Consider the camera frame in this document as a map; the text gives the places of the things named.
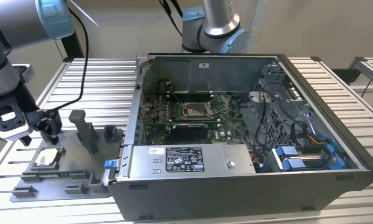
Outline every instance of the white wall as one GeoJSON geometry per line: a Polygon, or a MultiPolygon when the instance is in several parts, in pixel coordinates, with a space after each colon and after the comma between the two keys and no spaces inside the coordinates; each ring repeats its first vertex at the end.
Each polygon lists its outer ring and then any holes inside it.
{"type": "Polygon", "coordinates": [[[331,67],[373,57],[373,0],[270,0],[256,52],[319,56],[331,67]]]}

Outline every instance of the blue latch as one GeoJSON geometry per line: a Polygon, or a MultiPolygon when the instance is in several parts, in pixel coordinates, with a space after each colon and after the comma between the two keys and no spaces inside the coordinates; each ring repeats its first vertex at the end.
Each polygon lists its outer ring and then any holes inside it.
{"type": "Polygon", "coordinates": [[[307,168],[303,160],[300,158],[296,159],[287,159],[282,162],[286,171],[294,171],[303,168],[307,168]]]}
{"type": "Polygon", "coordinates": [[[107,160],[104,168],[106,169],[116,169],[118,168],[118,161],[107,160]]]}
{"type": "Polygon", "coordinates": [[[279,146],[276,148],[276,153],[279,156],[286,156],[286,157],[291,157],[291,156],[298,156],[299,152],[296,150],[295,146],[279,146]]]}

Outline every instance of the gray robot arm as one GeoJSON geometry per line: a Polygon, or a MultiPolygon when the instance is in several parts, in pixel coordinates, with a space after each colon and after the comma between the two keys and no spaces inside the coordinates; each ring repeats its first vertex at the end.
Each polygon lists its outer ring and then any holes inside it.
{"type": "Polygon", "coordinates": [[[44,114],[36,106],[7,54],[74,32],[64,0],[0,0],[0,137],[7,140],[24,138],[39,130],[55,143],[54,136],[62,128],[58,112],[44,114]]]}
{"type": "Polygon", "coordinates": [[[203,0],[183,17],[183,49],[191,53],[244,53],[250,33],[240,27],[232,0],[203,0]]]}

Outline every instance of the component on tray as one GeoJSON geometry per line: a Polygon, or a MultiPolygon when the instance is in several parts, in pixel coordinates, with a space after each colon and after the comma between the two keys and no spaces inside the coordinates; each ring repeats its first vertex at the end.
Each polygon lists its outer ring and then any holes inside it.
{"type": "Polygon", "coordinates": [[[56,148],[43,149],[35,161],[36,167],[50,166],[58,160],[59,152],[56,148]]]}

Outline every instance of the black pole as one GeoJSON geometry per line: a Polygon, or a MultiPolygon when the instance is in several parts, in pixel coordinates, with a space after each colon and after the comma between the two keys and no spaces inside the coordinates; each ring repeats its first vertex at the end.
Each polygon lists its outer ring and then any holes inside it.
{"type": "Polygon", "coordinates": [[[78,33],[62,39],[68,58],[84,57],[78,33]]]}

